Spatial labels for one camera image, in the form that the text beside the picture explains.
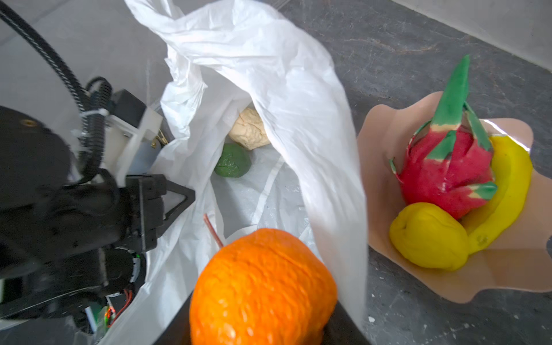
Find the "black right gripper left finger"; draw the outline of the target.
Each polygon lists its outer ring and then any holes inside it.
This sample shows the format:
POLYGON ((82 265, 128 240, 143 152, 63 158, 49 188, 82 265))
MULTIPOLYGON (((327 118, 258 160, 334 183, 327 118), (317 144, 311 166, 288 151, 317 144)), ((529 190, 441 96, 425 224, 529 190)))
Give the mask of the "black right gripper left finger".
POLYGON ((189 321, 192 297, 193 294, 188 296, 167 329, 153 343, 154 345, 192 345, 189 321))

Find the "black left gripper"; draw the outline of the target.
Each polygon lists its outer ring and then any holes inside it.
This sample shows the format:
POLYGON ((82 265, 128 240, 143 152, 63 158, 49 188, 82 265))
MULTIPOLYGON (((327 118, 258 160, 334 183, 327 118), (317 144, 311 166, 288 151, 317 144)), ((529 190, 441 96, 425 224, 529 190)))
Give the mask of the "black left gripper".
POLYGON ((145 253, 196 200, 163 175, 66 185, 60 179, 1 184, 1 300, 97 301, 135 292, 145 253), (172 208, 166 213, 164 196, 172 208))

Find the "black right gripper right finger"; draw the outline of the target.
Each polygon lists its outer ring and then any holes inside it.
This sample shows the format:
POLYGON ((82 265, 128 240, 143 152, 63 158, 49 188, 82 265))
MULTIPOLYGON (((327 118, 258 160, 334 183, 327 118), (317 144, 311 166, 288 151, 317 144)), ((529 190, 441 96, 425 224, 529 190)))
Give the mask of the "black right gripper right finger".
POLYGON ((323 345, 370 345, 340 302, 323 330, 323 345))

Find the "orange fruit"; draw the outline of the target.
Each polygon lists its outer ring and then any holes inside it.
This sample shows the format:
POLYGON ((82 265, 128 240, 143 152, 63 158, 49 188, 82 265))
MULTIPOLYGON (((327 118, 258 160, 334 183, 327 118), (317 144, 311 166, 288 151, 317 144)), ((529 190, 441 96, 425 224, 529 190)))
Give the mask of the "orange fruit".
POLYGON ((192 344, 321 344, 338 301, 326 266, 297 237, 259 229, 222 247, 191 297, 192 344))

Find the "white plastic bag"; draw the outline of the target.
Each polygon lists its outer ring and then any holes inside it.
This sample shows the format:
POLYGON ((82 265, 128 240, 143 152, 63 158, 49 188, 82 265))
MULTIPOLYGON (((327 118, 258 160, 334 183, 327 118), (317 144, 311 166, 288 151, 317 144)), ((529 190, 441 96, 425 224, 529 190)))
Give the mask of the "white plastic bag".
POLYGON ((358 328, 365 312, 367 203, 345 90, 326 49, 273 7, 216 1, 184 14, 172 1, 128 1, 168 46, 161 99, 174 140, 153 173, 196 200, 147 256, 145 284, 103 338, 153 344, 190 295, 216 245, 204 215, 222 218, 211 175, 237 115, 253 104, 281 162, 298 177, 310 224, 298 231, 331 271, 358 328))

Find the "yellow lemon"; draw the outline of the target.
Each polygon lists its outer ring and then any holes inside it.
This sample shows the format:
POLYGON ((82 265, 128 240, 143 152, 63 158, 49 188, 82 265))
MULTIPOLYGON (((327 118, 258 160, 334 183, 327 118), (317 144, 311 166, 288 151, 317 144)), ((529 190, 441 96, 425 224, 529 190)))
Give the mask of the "yellow lemon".
POLYGON ((405 259, 419 267, 455 271, 469 256, 465 228, 434 204, 405 207, 390 225, 389 238, 405 259))

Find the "pink dragon fruit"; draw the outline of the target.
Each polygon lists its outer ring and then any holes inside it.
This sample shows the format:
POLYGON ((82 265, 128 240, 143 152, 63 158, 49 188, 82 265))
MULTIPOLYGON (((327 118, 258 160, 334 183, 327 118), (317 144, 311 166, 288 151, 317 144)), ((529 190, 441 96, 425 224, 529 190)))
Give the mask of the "pink dragon fruit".
POLYGON ((470 57, 455 67, 433 117, 413 134, 402 169, 390 168, 406 204, 428 203, 454 219, 487 204, 496 194, 494 149, 467 103, 470 57))

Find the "yellow banana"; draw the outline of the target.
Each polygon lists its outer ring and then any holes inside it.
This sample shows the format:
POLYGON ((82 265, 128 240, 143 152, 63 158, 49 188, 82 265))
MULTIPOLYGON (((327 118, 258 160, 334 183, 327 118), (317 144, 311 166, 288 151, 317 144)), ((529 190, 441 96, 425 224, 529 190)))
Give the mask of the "yellow banana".
POLYGON ((512 225, 526 202, 533 172, 529 152, 509 136, 493 136, 491 168, 497 192, 484 206, 470 211, 461 224, 467 231, 469 253, 487 248, 512 225))

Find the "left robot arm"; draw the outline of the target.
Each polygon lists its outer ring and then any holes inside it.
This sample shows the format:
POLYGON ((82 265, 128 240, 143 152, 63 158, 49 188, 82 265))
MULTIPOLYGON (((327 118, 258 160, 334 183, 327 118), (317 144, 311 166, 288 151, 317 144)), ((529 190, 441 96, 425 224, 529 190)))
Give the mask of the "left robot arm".
POLYGON ((105 251, 144 253, 195 200, 163 175, 129 175, 124 186, 72 185, 71 153, 43 123, 1 109, 1 278, 19 290, 1 315, 78 294, 111 294, 105 251))

